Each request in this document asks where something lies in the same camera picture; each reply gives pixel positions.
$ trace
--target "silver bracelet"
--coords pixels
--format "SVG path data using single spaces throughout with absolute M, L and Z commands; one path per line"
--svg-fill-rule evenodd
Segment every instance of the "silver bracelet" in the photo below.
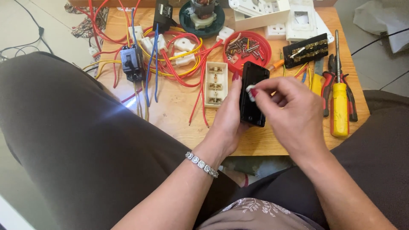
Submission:
M 218 178 L 219 173 L 217 170 L 212 169 L 209 165 L 207 165 L 203 160 L 200 160 L 197 156 L 193 155 L 191 152 L 187 152 L 185 157 L 189 159 L 194 164 L 197 164 L 199 168 L 203 169 L 206 173 L 210 174 L 214 178 Z

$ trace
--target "fingernail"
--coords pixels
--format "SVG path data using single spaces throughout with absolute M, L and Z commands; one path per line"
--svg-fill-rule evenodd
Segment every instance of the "fingernail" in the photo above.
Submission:
M 238 75 L 238 72 L 237 71 L 234 72 L 232 80 L 235 81 L 235 80 L 237 80 L 239 78 L 240 78 L 240 76 Z
M 257 90 L 255 88 L 250 89 L 250 93 L 252 94 L 253 98 L 256 98 L 256 95 L 258 94 Z

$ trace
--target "black terminal strip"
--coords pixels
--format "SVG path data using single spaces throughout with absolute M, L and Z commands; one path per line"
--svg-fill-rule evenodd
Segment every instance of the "black terminal strip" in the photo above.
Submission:
M 157 25 L 159 34 L 168 31 L 171 26 L 177 26 L 178 24 L 172 19 L 172 13 L 173 6 L 169 4 L 168 0 L 157 0 L 153 18 L 153 31 L 156 31 Z
M 139 82 L 146 78 L 142 49 L 135 44 L 131 48 L 124 45 L 121 49 L 122 70 L 126 79 L 131 82 Z
M 255 102 L 250 101 L 246 88 L 249 85 L 255 85 L 258 82 L 269 79 L 270 71 L 250 61 L 244 63 L 243 76 L 241 78 L 242 87 L 240 94 L 240 121 L 246 122 L 258 127 L 264 127 L 265 116 L 257 107 Z
M 283 47 L 283 53 L 284 64 L 288 69 L 328 56 L 327 34 L 321 34 L 307 40 L 287 45 Z

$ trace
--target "red plastic lid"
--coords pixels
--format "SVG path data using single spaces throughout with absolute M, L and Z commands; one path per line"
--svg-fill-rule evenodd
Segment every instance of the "red plastic lid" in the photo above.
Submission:
M 237 38 L 239 33 L 241 33 L 240 38 L 246 37 L 246 38 L 250 38 L 250 39 L 253 39 L 253 40 L 258 42 L 258 44 L 260 45 L 260 48 L 259 48 L 258 51 L 260 52 L 261 56 L 264 58 L 263 61 L 261 60 L 261 58 L 256 60 L 256 58 L 253 55 L 247 56 L 247 57 L 242 59 L 240 54 L 236 54 L 236 55 L 238 55 L 239 59 L 234 64 L 232 64 L 230 62 L 230 60 L 227 59 L 227 56 L 226 56 L 227 46 L 229 45 L 231 40 Z M 264 37 L 262 37 L 258 33 L 255 33 L 255 32 L 252 32 L 252 31 L 247 31 L 247 30 L 246 31 L 238 31 L 238 32 L 235 32 L 234 34 L 232 34 L 230 37 L 228 37 L 226 39 L 226 43 L 224 45 L 224 51 L 223 51 L 223 61 L 227 63 L 227 66 L 228 66 L 228 68 L 229 68 L 229 70 L 231 72 L 238 71 L 240 75 L 243 75 L 243 66 L 242 65 L 246 61 L 251 61 L 251 62 L 253 62 L 253 63 L 257 64 L 257 65 L 266 67 L 266 65 L 270 62 L 270 59 L 271 59 L 270 44 L 268 43 L 268 41 Z

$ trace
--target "dark brown pants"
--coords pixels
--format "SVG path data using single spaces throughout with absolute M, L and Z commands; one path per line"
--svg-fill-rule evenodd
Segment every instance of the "dark brown pants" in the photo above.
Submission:
M 379 110 L 332 150 L 400 229 L 409 229 L 408 119 L 405 107 Z M 61 229 L 110 229 L 189 151 L 106 94 L 88 74 L 41 52 L 0 65 L 0 125 Z M 244 189 L 220 174 L 196 224 L 241 197 L 274 202 L 328 228 L 314 188 L 298 167 Z

